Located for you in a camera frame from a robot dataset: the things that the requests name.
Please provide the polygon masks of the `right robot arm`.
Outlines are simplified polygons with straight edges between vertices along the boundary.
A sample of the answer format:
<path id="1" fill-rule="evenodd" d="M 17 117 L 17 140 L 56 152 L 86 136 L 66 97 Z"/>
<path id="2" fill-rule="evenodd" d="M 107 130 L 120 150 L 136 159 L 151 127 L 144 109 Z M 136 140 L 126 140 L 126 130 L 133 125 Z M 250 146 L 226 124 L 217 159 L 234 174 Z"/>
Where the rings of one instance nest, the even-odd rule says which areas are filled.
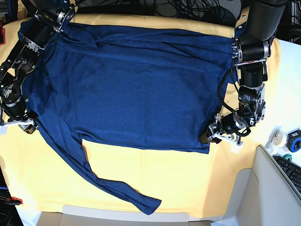
<path id="1" fill-rule="evenodd" d="M 0 66 L 0 113 L 8 120 L 0 121 L 0 133 L 4 135 L 8 127 L 18 126 L 32 134 L 38 129 L 38 114 L 26 110 L 22 94 L 22 83 L 26 76 L 38 71 L 45 64 L 38 65 L 39 55 L 75 14 L 75 3 L 70 0 L 32 0 L 36 8 L 29 25 L 20 31 L 20 38 L 7 59 Z"/>

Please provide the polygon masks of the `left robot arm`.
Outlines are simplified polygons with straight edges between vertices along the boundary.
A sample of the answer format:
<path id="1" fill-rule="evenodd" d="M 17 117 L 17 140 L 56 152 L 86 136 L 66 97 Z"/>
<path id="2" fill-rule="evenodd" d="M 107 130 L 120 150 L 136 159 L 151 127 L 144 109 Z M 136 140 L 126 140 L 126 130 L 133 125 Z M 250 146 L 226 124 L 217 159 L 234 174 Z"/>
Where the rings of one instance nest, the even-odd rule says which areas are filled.
<path id="1" fill-rule="evenodd" d="M 199 136 L 200 143 L 218 144 L 227 140 L 242 145 L 241 138 L 248 136 L 251 127 L 264 119 L 264 82 L 268 80 L 266 62 L 286 4 L 286 0 L 254 0 L 250 4 L 244 32 L 232 43 L 230 69 L 223 75 L 217 89 L 218 99 L 230 113 L 226 116 L 216 114 L 214 122 Z M 228 76 L 238 93 L 238 109 L 225 103 L 221 94 Z"/>

